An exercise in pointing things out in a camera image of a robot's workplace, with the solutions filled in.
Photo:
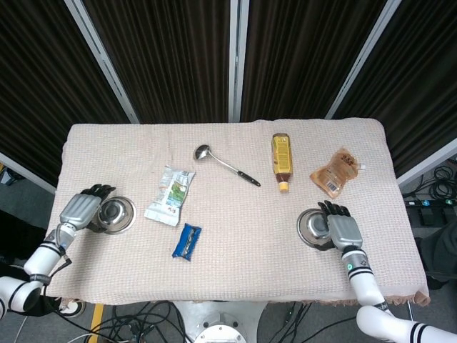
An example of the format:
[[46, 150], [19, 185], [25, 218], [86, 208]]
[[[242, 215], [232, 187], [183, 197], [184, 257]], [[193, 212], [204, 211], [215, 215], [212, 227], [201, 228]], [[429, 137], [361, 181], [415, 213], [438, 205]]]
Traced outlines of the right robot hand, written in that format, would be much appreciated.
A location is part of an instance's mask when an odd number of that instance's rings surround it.
[[323, 212], [331, 241], [337, 250], [360, 249], [363, 244], [360, 229], [349, 210], [330, 201], [318, 203]]

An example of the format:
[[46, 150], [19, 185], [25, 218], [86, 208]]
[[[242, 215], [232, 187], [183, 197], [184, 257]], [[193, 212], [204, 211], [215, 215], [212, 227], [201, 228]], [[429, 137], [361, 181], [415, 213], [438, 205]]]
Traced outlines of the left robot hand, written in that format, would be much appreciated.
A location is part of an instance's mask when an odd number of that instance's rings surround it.
[[108, 184], [95, 184], [74, 195], [60, 214], [60, 224], [85, 229], [99, 210], [102, 202], [116, 188]]

